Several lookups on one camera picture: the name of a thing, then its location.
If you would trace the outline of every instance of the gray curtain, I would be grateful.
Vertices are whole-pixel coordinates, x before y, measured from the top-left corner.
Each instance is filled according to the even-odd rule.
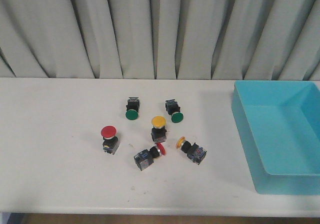
[[[0,77],[320,80],[320,0],[0,0]]]

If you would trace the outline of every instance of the white tabletop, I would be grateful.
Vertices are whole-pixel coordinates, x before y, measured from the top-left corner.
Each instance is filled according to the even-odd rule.
[[[0,212],[320,217],[320,196],[255,191],[231,110],[233,81],[0,78]],[[128,97],[139,118],[125,117]],[[172,123],[165,100],[184,120]],[[166,156],[140,171],[151,119],[167,119]],[[103,152],[112,125],[120,146]],[[200,165],[175,148],[207,150]]]

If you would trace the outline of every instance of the floor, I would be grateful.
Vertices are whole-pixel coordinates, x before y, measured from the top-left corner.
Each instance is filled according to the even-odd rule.
[[[319,224],[320,218],[27,214],[23,224]]]

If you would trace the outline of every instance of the blue plastic bin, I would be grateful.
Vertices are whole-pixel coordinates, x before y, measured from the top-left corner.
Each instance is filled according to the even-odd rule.
[[[320,195],[320,92],[313,82],[236,81],[232,112],[258,193]]]

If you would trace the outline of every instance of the green button cap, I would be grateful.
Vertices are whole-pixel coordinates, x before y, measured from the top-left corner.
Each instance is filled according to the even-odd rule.
[[[184,119],[184,115],[181,112],[173,113],[171,116],[171,121],[173,123],[179,123]]]
[[[128,118],[129,120],[135,120],[138,118],[138,112],[133,109],[127,110],[125,113],[125,117]]]

